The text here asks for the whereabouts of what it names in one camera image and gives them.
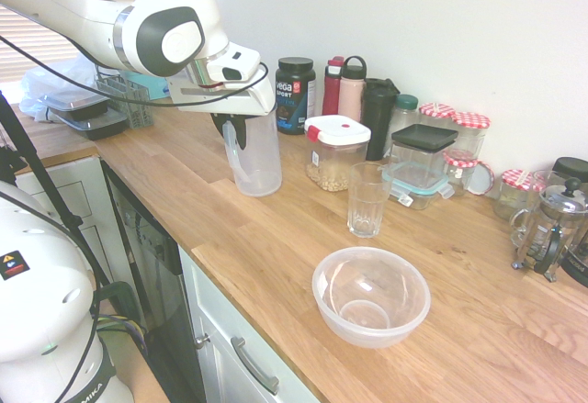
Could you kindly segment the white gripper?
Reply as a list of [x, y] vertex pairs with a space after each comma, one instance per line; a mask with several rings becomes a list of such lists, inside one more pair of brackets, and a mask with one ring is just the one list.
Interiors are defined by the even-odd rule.
[[222, 137], [223, 126], [230, 120], [230, 115], [244, 115], [232, 116], [237, 144], [242, 150], [246, 148], [247, 116], [265, 116], [276, 104], [272, 84], [265, 72], [256, 72], [246, 82], [228, 82], [216, 91], [207, 91], [192, 83], [185, 73], [166, 81], [174, 105], [181, 111], [211, 113], [212, 122]]

